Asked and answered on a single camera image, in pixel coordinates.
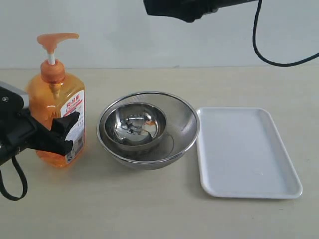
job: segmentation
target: rectangular tray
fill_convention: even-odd
[[[197,110],[203,189],[214,197],[293,199],[303,188],[271,115],[260,108]]]

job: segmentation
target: stainless steel bowl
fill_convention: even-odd
[[[160,109],[166,116],[165,132],[156,147],[128,155],[106,134],[106,121],[119,106],[145,103]],[[97,137],[102,146],[120,163],[136,169],[163,168],[179,158],[195,143],[199,119],[193,107],[181,98],[163,92],[138,92],[122,97],[102,112],[97,124]]]
[[[165,114],[146,103],[119,106],[105,122],[106,136],[128,155],[155,147],[163,138],[165,128]]]

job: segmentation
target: white wall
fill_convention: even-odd
[[[80,34],[56,51],[67,67],[262,65],[251,44],[256,6],[222,8],[189,24],[148,16],[142,0],[6,0],[0,68],[38,68],[46,55],[36,36],[49,32]],[[318,9],[318,0],[264,0],[261,52],[289,62],[319,51]]]

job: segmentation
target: orange soap bottle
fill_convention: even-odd
[[[74,162],[84,148],[85,142],[85,101],[84,84],[76,76],[65,72],[64,65],[54,57],[57,43],[78,38],[76,33],[44,34],[37,41],[47,50],[48,59],[41,64],[41,73],[36,75],[26,87],[29,94],[29,109],[32,116],[48,129],[52,120],[77,111],[78,122],[68,133],[66,140],[73,141],[73,148],[65,157],[44,151],[36,154],[55,167],[66,167]]]

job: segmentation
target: table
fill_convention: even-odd
[[[19,88],[38,70],[0,70]],[[71,69],[86,85],[87,142],[71,167],[55,169],[32,150],[17,158],[29,192],[0,197],[4,239],[291,239],[319,236],[319,68]],[[156,171],[117,163],[96,138],[102,110],[128,93],[176,94],[194,108],[261,107],[276,123],[303,184],[296,200],[220,199],[201,188],[196,148]],[[10,162],[1,167],[11,193],[21,185]]]

